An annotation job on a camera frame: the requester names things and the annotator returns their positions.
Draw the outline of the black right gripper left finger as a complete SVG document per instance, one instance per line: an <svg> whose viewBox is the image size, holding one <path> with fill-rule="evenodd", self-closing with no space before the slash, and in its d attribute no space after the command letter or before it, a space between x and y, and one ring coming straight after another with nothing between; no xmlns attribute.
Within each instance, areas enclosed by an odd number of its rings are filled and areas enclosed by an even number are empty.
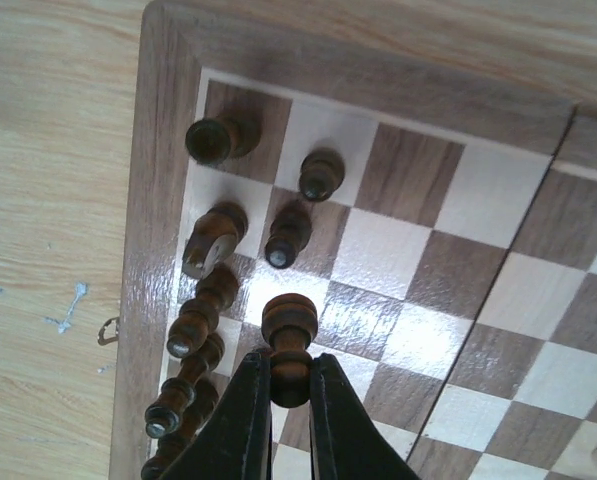
<svg viewBox="0 0 597 480"><path fill-rule="evenodd" d="M270 479L270 373L270 352L246 354L207 424L162 477Z"/></svg>

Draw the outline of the dark pawn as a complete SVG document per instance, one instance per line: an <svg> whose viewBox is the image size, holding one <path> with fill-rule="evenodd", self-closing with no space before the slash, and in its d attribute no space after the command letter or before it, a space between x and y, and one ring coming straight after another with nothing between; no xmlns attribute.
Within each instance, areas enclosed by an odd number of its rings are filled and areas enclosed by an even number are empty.
<svg viewBox="0 0 597 480"><path fill-rule="evenodd" d="M291 267L307 246L312 223L306 208L298 201L283 206L275 216L264 247L267 262L276 269Z"/></svg>
<svg viewBox="0 0 597 480"><path fill-rule="evenodd" d="M323 202L342 185L344 178L342 156L333 149L319 148L310 152L301 164L299 192L307 201Z"/></svg>
<svg viewBox="0 0 597 480"><path fill-rule="evenodd" d="M261 333L271 347L271 400L291 409L309 400L312 357L307 352L317 336L314 303L304 295L274 297L263 308Z"/></svg>

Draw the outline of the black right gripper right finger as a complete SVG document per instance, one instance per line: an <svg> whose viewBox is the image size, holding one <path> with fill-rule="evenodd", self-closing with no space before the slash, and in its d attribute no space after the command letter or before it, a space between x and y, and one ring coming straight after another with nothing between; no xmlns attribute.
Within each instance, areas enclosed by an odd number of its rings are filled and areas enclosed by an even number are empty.
<svg viewBox="0 0 597 480"><path fill-rule="evenodd" d="M377 430L337 358L323 353L310 372L313 479L416 479Z"/></svg>

